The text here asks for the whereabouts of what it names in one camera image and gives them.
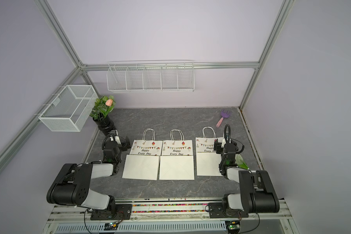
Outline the large white party paper bag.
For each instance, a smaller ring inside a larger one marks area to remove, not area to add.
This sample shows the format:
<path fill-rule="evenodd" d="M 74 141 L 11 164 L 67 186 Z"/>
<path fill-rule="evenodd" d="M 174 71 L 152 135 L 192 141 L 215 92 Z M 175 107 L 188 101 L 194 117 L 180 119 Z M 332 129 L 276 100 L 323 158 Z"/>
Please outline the large white party paper bag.
<path fill-rule="evenodd" d="M 214 151 L 218 138 L 212 127 L 202 129 L 203 137 L 196 137 L 196 160 L 198 176 L 222 176 L 219 171 L 221 155 Z"/>

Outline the small white party paper bag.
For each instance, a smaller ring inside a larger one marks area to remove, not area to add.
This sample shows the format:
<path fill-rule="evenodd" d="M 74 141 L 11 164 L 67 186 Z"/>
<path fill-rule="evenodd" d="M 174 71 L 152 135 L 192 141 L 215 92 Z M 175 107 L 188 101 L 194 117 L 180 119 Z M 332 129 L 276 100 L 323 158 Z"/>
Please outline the small white party paper bag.
<path fill-rule="evenodd" d="M 171 130 L 170 139 L 163 142 L 159 179 L 195 179 L 193 141 L 186 140 L 181 130 Z"/>

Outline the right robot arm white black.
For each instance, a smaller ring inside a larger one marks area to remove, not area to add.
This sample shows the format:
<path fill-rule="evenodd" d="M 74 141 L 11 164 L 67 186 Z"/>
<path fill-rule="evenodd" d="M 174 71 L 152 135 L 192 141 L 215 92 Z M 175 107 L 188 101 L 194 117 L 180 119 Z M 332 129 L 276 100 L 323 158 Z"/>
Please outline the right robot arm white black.
<path fill-rule="evenodd" d="M 278 196 L 267 171 L 252 171 L 244 168 L 237 160 L 244 146 L 231 138 L 231 127 L 225 125 L 223 141 L 215 142 L 214 149 L 220 154 L 218 165 L 220 174 L 230 181 L 237 182 L 239 193 L 225 194 L 222 199 L 222 213 L 227 217 L 246 217 L 249 213 L 277 213 L 280 210 Z"/>

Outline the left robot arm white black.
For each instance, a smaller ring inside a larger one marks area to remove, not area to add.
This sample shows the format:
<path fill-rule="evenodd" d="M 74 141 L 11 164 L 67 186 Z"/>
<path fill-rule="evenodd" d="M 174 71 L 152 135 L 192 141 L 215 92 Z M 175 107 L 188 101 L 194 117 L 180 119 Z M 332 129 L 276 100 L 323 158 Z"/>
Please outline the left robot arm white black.
<path fill-rule="evenodd" d="M 101 144 L 103 160 L 63 165 L 47 192 L 47 202 L 115 214 L 117 212 L 115 198 L 93 191 L 90 184 L 93 179 L 116 175 L 122 162 L 122 152 L 130 148 L 128 137 L 120 137 L 116 130 L 110 132 Z"/>

